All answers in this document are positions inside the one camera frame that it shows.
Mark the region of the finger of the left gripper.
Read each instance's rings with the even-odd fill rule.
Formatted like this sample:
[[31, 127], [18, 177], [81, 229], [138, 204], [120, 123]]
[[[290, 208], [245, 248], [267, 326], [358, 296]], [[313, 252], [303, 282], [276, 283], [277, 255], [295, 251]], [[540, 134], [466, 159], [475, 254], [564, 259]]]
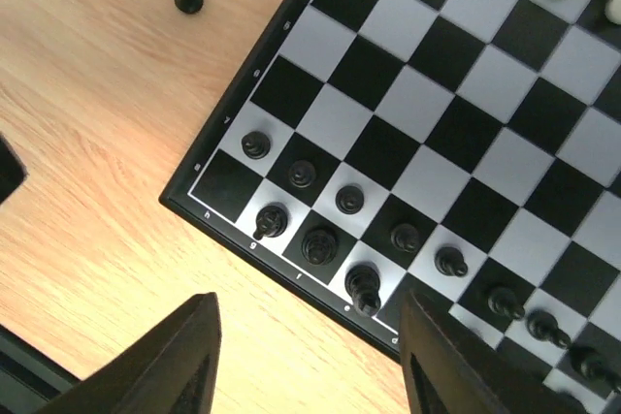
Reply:
[[19, 157], [1, 136], [0, 147], [0, 203], [3, 204], [25, 181], [27, 171]]

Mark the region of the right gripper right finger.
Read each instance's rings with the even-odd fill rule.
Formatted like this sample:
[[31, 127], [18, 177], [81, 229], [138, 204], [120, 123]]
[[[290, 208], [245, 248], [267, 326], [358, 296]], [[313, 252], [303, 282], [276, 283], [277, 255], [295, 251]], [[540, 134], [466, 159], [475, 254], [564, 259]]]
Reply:
[[401, 309], [401, 365], [411, 413], [577, 413], [575, 403], [500, 357], [427, 296]]

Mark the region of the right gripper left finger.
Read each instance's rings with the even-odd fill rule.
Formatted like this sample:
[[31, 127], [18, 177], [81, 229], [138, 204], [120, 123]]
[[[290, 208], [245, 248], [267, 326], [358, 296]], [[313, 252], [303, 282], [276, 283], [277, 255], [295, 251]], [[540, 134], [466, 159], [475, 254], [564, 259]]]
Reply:
[[196, 294], [41, 413], [209, 413], [221, 323], [216, 293]]

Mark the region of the black pawn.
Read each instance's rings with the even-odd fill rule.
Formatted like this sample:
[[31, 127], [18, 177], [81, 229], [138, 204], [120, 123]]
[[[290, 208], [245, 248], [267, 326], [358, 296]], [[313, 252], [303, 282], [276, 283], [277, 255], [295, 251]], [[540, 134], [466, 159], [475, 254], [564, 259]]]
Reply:
[[464, 277], [469, 268], [461, 250], [453, 245], [441, 247], [435, 254], [436, 269], [443, 275]]

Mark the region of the black piece lowest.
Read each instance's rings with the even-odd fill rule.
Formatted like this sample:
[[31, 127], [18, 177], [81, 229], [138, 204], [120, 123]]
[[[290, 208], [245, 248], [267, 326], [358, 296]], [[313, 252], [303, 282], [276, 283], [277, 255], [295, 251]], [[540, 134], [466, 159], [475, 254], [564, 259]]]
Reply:
[[560, 327], [557, 319], [545, 310], [533, 311], [526, 319], [527, 330], [534, 339], [547, 341], [560, 349], [568, 349], [572, 340]]
[[244, 155], [250, 159], [264, 158], [271, 150], [271, 140], [267, 134], [261, 131], [251, 131], [241, 139]]

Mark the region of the black knight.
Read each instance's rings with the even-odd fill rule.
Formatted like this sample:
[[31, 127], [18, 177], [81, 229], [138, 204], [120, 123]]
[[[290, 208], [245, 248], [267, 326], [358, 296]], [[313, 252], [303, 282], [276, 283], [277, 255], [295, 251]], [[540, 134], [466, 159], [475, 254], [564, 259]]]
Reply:
[[279, 205], [267, 205], [262, 207], [255, 217], [252, 237], [255, 240], [278, 237], [286, 230], [287, 225], [287, 211]]

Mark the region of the black and silver chessboard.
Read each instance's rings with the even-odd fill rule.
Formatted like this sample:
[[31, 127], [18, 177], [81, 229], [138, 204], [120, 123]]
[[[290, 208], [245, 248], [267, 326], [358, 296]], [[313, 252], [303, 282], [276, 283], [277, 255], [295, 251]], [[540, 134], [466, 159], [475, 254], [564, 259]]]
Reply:
[[[411, 290], [588, 413], [620, 397], [575, 372], [598, 350], [620, 375], [620, 28], [608, 0], [284, 0], [161, 195], [161, 203], [392, 357]], [[261, 131], [267, 156], [241, 139]], [[316, 180], [292, 186], [308, 160]], [[341, 213], [338, 190], [364, 192]], [[283, 207], [286, 230], [255, 240], [255, 217]], [[415, 254], [392, 229], [414, 225]], [[306, 232], [329, 228], [335, 258], [309, 264]], [[461, 250], [464, 277], [435, 266]], [[358, 264], [380, 278], [381, 308], [359, 315], [344, 287]], [[506, 286], [522, 320], [494, 314]], [[530, 336], [551, 313], [568, 349]]]

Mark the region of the white pawn second row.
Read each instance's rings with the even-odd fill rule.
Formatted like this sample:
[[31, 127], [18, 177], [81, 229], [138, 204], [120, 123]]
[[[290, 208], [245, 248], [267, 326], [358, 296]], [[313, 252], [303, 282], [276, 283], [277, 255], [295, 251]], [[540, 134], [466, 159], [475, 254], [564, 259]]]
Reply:
[[605, 17], [613, 24], [621, 24], [621, 0], [608, 0], [606, 2]]

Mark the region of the black aluminium front rail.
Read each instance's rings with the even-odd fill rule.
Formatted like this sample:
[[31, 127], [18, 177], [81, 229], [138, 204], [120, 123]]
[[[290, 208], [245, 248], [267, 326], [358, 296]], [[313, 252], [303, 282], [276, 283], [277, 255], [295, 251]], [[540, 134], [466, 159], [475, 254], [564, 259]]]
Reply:
[[35, 413], [81, 380], [1, 326], [1, 412]]

